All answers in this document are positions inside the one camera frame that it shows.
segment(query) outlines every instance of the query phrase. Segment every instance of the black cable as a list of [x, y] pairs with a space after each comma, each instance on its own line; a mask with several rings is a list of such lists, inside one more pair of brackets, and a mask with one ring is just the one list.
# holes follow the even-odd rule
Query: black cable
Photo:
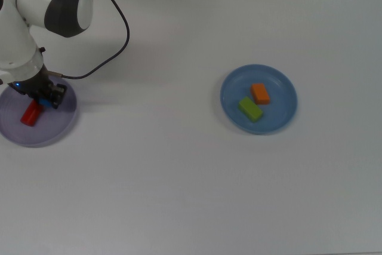
[[124, 23], [125, 23], [125, 26], [126, 26], [126, 31], [127, 31], [127, 36], [126, 36], [126, 41], [125, 41], [125, 44], [122, 46], [122, 48], [117, 52], [115, 53], [112, 57], [108, 58], [107, 60], [105, 60], [104, 62], [102, 62], [101, 64], [99, 64], [97, 67], [95, 67], [92, 71], [86, 73], [85, 75], [82, 75], [82, 76], [66, 76], [66, 75], [62, 75], [61, 77], [64, 78], [64, 79], [71, 79], [71, 80], [79, 80], [79, 79], [84, 79], [88, 76], [90, 76], [91, 74], [93, 74], [95, 71], [97, 71], [99, 68], [103, 67], [105, 64], [107, 64], [108, 62], [110, 62], [111, 60], [117, 58], [117, 56], [120, 55], [120, 53], [123, 52], [123, 50], [126, 48], [127, 44], [129, 43], [129, 40], [130, 40], [130, 28], [129, 28], [129, 24], [127, 23], [127, 20], [126, 20], [126, 17], [124, 16], [124, 13], [122, 12], [122, 10], [120, 9], [120, 7], [118, 6], [118, 4], [115, 2], [115, 0], [111, 0], [111, 2], [114, 4], [115, 8], [118, 10], [118, 13], [119, 15], [121, 15]]

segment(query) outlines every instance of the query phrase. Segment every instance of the white table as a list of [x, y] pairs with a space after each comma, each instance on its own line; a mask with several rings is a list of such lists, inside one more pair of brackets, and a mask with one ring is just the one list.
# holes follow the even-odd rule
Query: white table
[[[41, 149], [0, 138], [0, 253], [282, 255], [382, 250], [382, 0], [117, 0], [127, 50], [72, 81], [81, 115]], [[94, 0], [73, 39], [42, 29], [49, 69], [87, 72], [122, 46]], [[220, 85], [273, 66], [293, 123], [237, 129]]]

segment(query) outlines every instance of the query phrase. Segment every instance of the plate rim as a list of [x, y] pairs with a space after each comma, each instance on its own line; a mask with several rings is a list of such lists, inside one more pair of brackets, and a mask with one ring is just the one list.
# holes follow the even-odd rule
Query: plate rim
[[[290, 116], [290, 118], [286, 121], [286, 123], [284, 125], [281, 125], [280, 127], [278, 128], [274, 128], [272, 130], [269, 130], [269, 131], [254, 131], [252, 129], [249, 129], [247, 127], [243, 127], [242, 125], [238, 124], [232, 117], [231, 115], [228, 113], [228, 111], [226, 110], [224, 104], [223, 104], [223, 88], [227, 85], [228, 81], [229, 81], [229, 78], [234, 74], [236, 73], [237, 71], [241, 70], [241, 69], [246, 69], [246, 68], [251, 68], [251, 67], [262, 67], [262, 68], [266, 68], [266, 69], [270, 69], [270, 70], [274, 70], [276, 73], [279, 73], [281, 75], [283, 75], [285, 77], [285, 79], [289, 82], [289, 84], [291, 85], [292, 87], [292, 94], [293, 94], [293, 97], [295, 98], [295, 106], [294, 106], [294, 109], [292, 111], [292, 115]], [[224, 79], [221, 87], [220, 87], [220, 105], [221, 107], [223, 108], [223, 111], [224, 113], [226, 114], [226, 116], [229, 118], [229, 120], [235, 125], [237, 126], [238, 128], [240, 128], [241, 130], [244, 130], [246, 131], [247, 133], [251, 133], [251, 134], [258, 134], [258, 135], [264, 135], [264, 134], [273, 134], [275, 132], [278, 132], [278, 131], [281, 131], [282, 129], [286, 128], [287, 126], [289, 126], [289, 124], [292, 122], [292, 120], [294, 119], [295, 117], [295, 114], [296, 114], [296, 111], [297, 111], [297, 107], [298, 107], [298, 97], [297, 97], [297, 92], [296, 92], [296, 89], [295, 89], [295, 86], [293, 85], [292, 81], [284, 74], [282, 73], [281, 71], [277, 70], [276, 68], [274, 67], [271, 67], [271, 66], [268, 66], [268, 65], [264, 65], [264, 64], [247, 64], [247, 65], [244, 65], [244, 66], [240, 66], [240, 67], [237, 67], [236, 69], [232, 70], [227, 76], [226, 78]]]

